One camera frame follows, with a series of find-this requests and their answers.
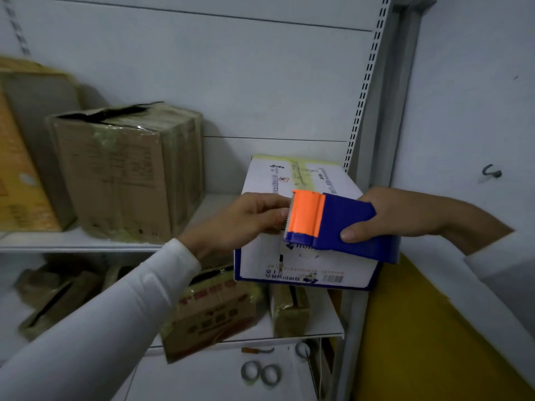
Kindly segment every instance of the yellow cardboard box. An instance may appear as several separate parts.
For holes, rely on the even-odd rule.
[[[60,231],[76,218],[44,123],[75,109],[67,74],[0,57],[0,230]]]

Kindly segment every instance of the barcode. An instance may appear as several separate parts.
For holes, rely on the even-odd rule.
[[[334,274],[326,274],[323,276],[323,281],[327,283],[342,283],[344,276],[336,276]]]

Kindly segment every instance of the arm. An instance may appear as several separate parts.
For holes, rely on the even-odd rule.
[[[242,195],[28,344],[0,369],[0,399],[108,400],[201,270],[197,259],[281,227],[290,200]]]
[[[535,236],[513,232],[467,202],[392,188],[372,188],[360,200],[377,215],[344,229],[360,242],[379,235],[440,235],[466,255],[478,279],[509,307],[535,337]]]

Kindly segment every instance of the roll of tape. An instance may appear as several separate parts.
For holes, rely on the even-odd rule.
[[[261,370],[262,366],[256,360],[245,362],[241,366],[241,378],[244,379],[245,384],[253,385],[260,377]]]
[[[283,372],[278,365],[267,365],[260,373],[262,382],[269,387],[275,387],[279,383],[282,375]]]
[[[310,358],[310,347],[304,342],[298,342],[295,344],[295,354],[303,360],[307,361]]]

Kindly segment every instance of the left hand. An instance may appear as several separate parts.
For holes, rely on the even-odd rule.
[[[187,229],[178,240],[201,260],[213,252],[239,249],[260,233],[285,226],[290,199],[278,194],[245,193],[212,218]]]

